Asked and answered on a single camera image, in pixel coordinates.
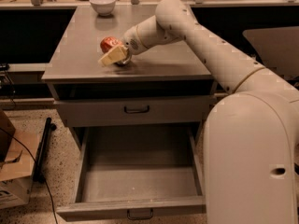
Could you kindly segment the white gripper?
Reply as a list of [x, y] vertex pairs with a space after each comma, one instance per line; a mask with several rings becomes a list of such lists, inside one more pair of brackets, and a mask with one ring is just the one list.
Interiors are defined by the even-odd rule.
[[127, 48], [124, 45], [116, 45], [105, 53], [98, 62], [103, 66], [108, 66], [125, 60], [128, 56], [128, 49], [132, 55], [138, 55], [148, 50], [141, 42], [136, 26], [131, 27], [123, 34], [121, 42]]

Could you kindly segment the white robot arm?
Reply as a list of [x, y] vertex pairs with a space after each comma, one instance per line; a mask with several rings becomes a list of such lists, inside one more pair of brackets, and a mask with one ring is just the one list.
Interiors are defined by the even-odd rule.
[[208, 224], [298, 224], [294, 151], [299, 90], [201, 25], [180, 0], [162, 0], [122, 38], [104, 38], [100, 62], [127, 63], [184, 41], [227, 95], [204, 129]]

